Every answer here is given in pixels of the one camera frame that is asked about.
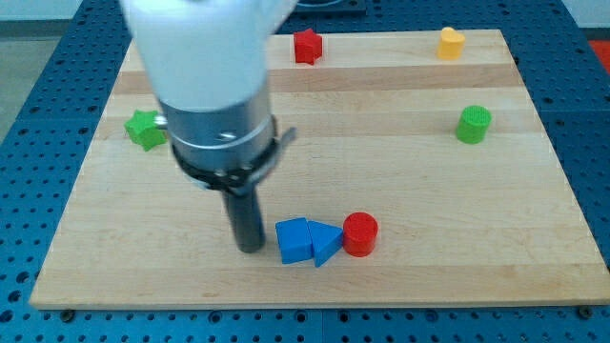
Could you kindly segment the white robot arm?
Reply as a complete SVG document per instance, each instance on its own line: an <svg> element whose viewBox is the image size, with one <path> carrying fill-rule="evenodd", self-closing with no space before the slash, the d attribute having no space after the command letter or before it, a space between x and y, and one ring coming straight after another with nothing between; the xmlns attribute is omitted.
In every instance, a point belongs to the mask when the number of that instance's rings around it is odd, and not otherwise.
<svg viewBox="0 0 610 343"><path fill-rule="evenodd" d="M121 10L180 169L221 192L236 246L265 244L256 186L296 130L272 114L266 44L296 0L125 0Z"/></svg>

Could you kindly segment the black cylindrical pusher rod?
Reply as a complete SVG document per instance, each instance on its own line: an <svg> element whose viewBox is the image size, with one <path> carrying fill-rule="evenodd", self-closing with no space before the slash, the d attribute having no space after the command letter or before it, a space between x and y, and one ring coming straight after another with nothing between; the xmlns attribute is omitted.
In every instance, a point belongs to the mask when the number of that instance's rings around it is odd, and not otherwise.
<svg viewBox="0 0 610 343"><path fill-rule="evenodd" d="M241 252L258 252L265 245L264 225L256 189L242 194L222 193L223 202Z"/></svg>

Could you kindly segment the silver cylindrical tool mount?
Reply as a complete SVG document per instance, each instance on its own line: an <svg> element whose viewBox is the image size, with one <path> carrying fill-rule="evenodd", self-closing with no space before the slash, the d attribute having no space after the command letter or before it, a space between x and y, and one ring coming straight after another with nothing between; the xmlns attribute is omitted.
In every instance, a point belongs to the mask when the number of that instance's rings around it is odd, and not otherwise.
<svg viewBox="0 0 610 343"><path fill-rule="evenodd" d="M205 190L243 195L276 167L296 139L296 128L279 133L271 111L269 84L243 100L214 110L188 111L161 104L180 169Z"/></svg>

